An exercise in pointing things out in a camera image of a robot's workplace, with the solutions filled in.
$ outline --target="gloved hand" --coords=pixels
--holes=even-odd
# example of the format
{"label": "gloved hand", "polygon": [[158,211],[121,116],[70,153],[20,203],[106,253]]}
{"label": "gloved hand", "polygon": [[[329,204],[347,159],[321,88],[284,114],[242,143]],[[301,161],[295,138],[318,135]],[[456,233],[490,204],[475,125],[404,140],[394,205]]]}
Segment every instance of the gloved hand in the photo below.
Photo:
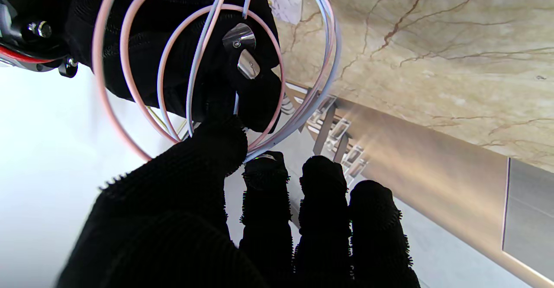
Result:
{"label": "gloved hand", "polygon": [[[73,0],[65,28],[71,55],[80,63],[91,67],[93,28],[102,0]],[[127,8],[132,0],[116,0],[111,10],[104,41],[104,68],[106,87],[120,98],[133,100],[119,59],[119,34]],[[130,65],[139,93],[147,106],[159,107],[156,94],[156,76],[164,46],[174,29],[190,14],[214,0],[146,0],[137,13],[129,41]],[[242,6],[244,0],[225,0],[225,3]],[[277,36],[275,21],[267,0],[251,0],[250,9],[261,17]],[[165,71],[164,96],[169,112],[185,116],[188,77],[196,45],[206,15],[192,22],[176,41]],[[257,47],[250,50],[262,67],[256,83],[261,86],[239,91],[241,108],[239,118],[256,132],[263,132],[270,122],[279,101],[277,81],[271,68],[278,65],[277,54],[269,36],[254,20],[243,19],[236,11],[222,10],[216,22],[200,63],[193,95],[192,120],[202,122],[210,113],[232,113],[235,91],[227,74],[228,53],[224,50],[223,36],[238,23],[251,27]],[[258,106],[251,110],[251,105]]]}

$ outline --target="stainless steel surface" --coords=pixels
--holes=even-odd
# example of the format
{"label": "stainless steel surface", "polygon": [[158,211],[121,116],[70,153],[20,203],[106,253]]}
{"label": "stainless steel surface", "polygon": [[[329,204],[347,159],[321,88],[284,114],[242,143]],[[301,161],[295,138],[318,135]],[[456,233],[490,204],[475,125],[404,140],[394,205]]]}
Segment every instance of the stainless steel surface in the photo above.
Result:
{"label": "stainless steel surface", "polygon": [[255,79],[260,74],[260,65],[256,62],[254,57],[248,52],[248,50],[243,50],[239,61],[237,63],[237,68],[247,79]]}
{"label": "stainless steel surface", "polygon": [[[294,90],[287,94],[304,97]],[[351,142],[365,148],[366,178],[389,187],[404,203],[530,286],[554,288],[552,281],[502,251],[506,156],[352,102],[339,99],[336,104],[336,115],[352,121]]]}
{"label": "stainless steel surface", "polygon": [[341,141],[338,142],[337,152],[335,152],[335,157],[333,158],[334,162],[341,163],[342,157],[346,153],[347,145],[348,145],[348,136],[346,134],[343,134],[341,137]]}
{"label": "stainless steel surface", "polygon": [[255,48],[256,37],[247,24],[238,23],[223,36],[223,47],[225,47],[227,51],[232,51],[243,45]]}
{"label": "stainless steel surface", "polygon": [[321,103],[321,105],[315,110],[315,112],[313,112],[312,116],[310,116],[307,122],[312,125],[317,124],[317,121],[321,118],[321,116],[323,116],[323,114],[327,112],[329,107],[335,102],[336,99],[337,97],[334,95],[329,95],[328,97],[326,97],[323,103]]}
{"label": "stainless steel surface", "polygon": [[348,152],[348,155],[342,160],[342,162],[345,162],[348,164],[348,168],[350,168],[358,158],[362,157],[364,154],[364,148],[359,145],[355,145],[352,150]]}
{"label": "stainless steel surface", "polygon": [[333,130],[331,131],[331,134],[329,135],[329,142],[331,143],[331,147],[335,146],[335,144],[344,136],[346,133],[346,130],[350,128],[350,125],[352,122],[350,120],[347,120],[346,118],[341,118]]}
{"label": "stainless steel surface", "polygon": [[327,140],[327,136],[329,135],[329,132],[331,130],[331,124],[333,124],[333,118],[335,117],[335,109],[336,109],[335,104],[331,104],[331,106],[329,106],[329,109],[327,109],[327,113],[325,114],[325,119],[323,120],[321,129],[319,130],[319,134],[317,134],[317,138],[315,139],[315,144],[313,145],[314,155],[321,155],[321,150],[323,150],[323,145],[325,144],[325,141]]}
{"label": "stainless steel surface", "polygon": [[504,251],[554,280],[554,174],[510,160]]}
{"label": "stainless steel surface", "polygon": [[360,160],[358,160],[356,165],[354,165],[354,167],[352,167],[352,168],[350,168],[350,170],[348,170],[348,175],[351,176],[354,179],[356,176],[360,175],[360,173],[362,173],[362,171],[364,171],[366,166],[367,166],[367,161],[365,159],[360,159]]}

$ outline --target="metal clip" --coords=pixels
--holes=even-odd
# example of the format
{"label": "metal clip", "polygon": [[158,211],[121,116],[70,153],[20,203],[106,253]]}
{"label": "metal clip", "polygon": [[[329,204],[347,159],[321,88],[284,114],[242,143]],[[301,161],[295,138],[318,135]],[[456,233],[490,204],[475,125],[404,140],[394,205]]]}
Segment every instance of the metal clip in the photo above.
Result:
{"label": "metal clip", "polygon": [[255,48],[256,37],[247,24],[239,23],[223,36],[223,47],[228,52],[231,52],[233,49],[238,49],[243,45]]}
{"label": "metal clip", "polygon": [[247,50],[241,52],[237,68],[247,79],[254,79],[260,74],[260,65]]}

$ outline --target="gloved finger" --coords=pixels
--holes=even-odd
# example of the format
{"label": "gloved finger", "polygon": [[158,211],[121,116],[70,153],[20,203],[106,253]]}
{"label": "gloved finger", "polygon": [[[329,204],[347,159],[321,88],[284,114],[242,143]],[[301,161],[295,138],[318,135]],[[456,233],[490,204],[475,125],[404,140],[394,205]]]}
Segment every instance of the gloved finger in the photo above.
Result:
{"label": "gloved finger", "polygon": [[392,191],[362,181],[352,189],[349,211],[354,278],[377,287],[419,288]]}
{"label": "gloved finger", "polygon": [[201,144],[202,156],[206,156],[204,158],[208,158],[210,163],[216,166],[214,170],[228,176],[233,174],[246,158],[248,140],[243,127],[234,115],[216,120],[208,118],[196,128],[191,141]]}
{"label": "gloved finger", "polygon": [[323,156],[310,158],[302,167],[300,234],[293,264],[301,276],[351,278],[350,222],[346,180],[340,165]]}
{"label": "gloved finger", "polygon": [[284,172],[288,176],[287,168],[285,167],[285,157],[282,152],[271,152],[268,150],[247,162],[244,166],[244,174],[267,171]]}

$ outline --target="gray panel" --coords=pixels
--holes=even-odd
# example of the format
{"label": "gray panel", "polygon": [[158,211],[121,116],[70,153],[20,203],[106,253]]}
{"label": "gray panel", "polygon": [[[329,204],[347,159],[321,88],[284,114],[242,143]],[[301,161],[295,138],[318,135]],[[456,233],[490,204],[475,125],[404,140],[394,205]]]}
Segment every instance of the gray panel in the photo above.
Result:
{"label": "gray panel", "polygon": [[504,251],[554,280],[554,174],[511,159]]}
{"label": "gray panel", "polygon": [[349,138],[346,133],[341,136],[341,140],[338,142],[337,152],[335,152],[335,157],[333,158],[334,162],[341,163],[342,157],[346,152],[346,146],[348,146],[348,140]]}
{"label": "gray panel", "polygon": [[554,174],[510,160],[510,197],[554,217]]}
{"label": "gray panel", "polygon": [[325,114],[325,119],[323,120],[321,129],[319,129],[319,134],[317,134],[317,138],[315,140],[315,145],[313,146],[314,155],[321,155],[321,150],[323,150],[323,145],[325,144],[325,141],[327,140],[327,136],[331,131],[331,124],[333,124],[333,118],[335,117],[335,110],[336,110],[336,106],[335,104],[332,104],[329,107],[329,110],[327,110],[327,113]]}

